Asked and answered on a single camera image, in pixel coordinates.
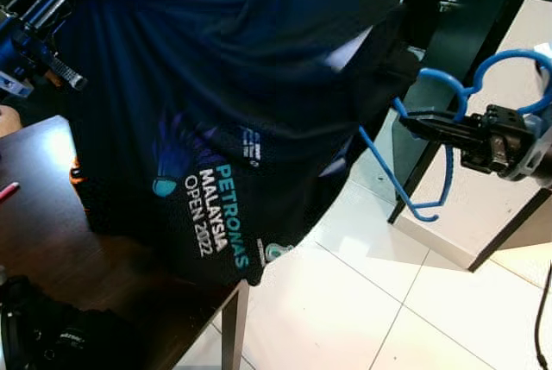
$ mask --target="black wire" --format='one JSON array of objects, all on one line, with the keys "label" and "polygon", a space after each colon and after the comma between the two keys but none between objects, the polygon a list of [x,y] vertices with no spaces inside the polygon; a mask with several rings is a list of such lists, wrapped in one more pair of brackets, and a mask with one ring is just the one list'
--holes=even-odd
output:
[{"label": "black wire", "polygon": [[541,319],[543,318],[543,312],[544,312],[544,305],[546,304],[546,297],[549,294],[550,290],[550,280],[552,279],[552,263],[550,263],[550,269],[549,274],[546,278],[546,283],[544,284],[544,292],[543,297],[541,298],[541,304],[538,307],[538,313],[536,314],[536,322],[535,322],[535,349],[536,349],[536,359],[538,360],[538,364],[541,365],[543,370],[548,370],[549,365],[546,362],[546,357],[544,357],[543,351],[541,350],[541,342],[540,342],[540,329],[541,329]]}]

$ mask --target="wooden table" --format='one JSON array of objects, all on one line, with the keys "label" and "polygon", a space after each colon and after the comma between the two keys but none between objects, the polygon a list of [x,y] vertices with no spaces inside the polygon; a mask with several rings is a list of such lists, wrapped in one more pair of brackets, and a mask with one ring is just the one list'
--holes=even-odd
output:
[{"label": "wooden table", "polygon": [[248,285],[216,293],[174,279],[152,251],[125,237],[93,234],[69,182],[71,131],[53,117],[0,139],[0,187],[21,189],[0,204],[0,265],[80,309],[112,309],[147,345],[148,370],[173,368],[223,311],[223,369],[242,356]]}]

